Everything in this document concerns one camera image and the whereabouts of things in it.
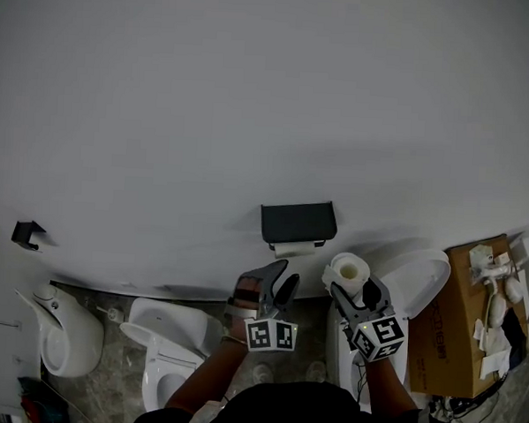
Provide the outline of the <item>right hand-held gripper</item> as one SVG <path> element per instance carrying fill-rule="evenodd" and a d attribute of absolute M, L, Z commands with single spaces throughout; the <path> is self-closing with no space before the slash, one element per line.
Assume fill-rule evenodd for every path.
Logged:
<path fill-rule="evenodd" d="M 395 312 L 389 289 L 376 275 L 370 275 L 363 285 L 365 308 L 355 306 L 336 282 L 331 283 L 329 292 L 346 320 L 344 334 L 348 344 L 366 362 L 387 359 L 406 343 L 407 321 Z"/>

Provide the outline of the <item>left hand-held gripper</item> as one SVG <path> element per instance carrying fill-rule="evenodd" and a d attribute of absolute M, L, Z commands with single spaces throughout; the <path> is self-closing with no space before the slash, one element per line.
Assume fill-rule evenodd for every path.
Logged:
<path fill-rule="evenodd" d="M 244 345 L 248 351 L 294 351 L 299 327 L 285 320 L 284 315 L 296 297 L 300 275 L 292 274 L 280 288 L 275 287 L 288 263 L 288 260 L 277 260 L 241 274 L 238 279 L 245 276 L 261 280 L 260 304 L 257 310 L 236 307 L 232 304 L 232 294 L 224 312 L 228 323 L 225 339 Z"/>

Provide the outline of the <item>person's left hand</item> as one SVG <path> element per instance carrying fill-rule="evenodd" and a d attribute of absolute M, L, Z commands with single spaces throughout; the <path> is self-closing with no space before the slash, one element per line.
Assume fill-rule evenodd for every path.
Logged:
<path fill-rule="evenodd" d="M 236 307 L 257 310 L 260 304 L 261 280 L 243 276 L 238 279 L 232 295 L 232 304 Z"/>

